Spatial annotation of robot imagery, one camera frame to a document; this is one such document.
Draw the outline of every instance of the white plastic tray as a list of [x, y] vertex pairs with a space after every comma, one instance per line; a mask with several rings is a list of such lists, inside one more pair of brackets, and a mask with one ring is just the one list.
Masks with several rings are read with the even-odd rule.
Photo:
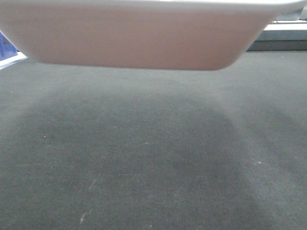
[[306, 0], [0, 0], [0, 30], [47, 63], [221, 69]]

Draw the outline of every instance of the gray surface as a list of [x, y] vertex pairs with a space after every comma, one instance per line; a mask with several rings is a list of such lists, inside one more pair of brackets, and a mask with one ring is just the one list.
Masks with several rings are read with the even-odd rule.
[[0, 228], [307, 229], [306, 58], [1, 70]]

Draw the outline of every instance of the blue object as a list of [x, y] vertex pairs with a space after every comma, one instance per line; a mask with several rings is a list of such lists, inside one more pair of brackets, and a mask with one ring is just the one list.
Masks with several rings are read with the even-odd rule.
[[11, 58], [17, 55], [17, 49], [9, 43], [2, 33], [0, 33], [0, 61]]

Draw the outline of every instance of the dark gray carpet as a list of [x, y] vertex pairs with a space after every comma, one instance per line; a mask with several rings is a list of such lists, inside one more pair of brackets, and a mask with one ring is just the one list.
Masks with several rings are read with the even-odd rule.
[[306, 230], [306, 59], [1, 70], [0, 229]]

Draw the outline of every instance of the white tray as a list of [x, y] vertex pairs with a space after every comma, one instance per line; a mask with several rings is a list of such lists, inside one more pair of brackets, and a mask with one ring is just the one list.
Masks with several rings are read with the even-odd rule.
[[0, 30], [47, 63], [221, 69], [306, 0], [0, 0]]

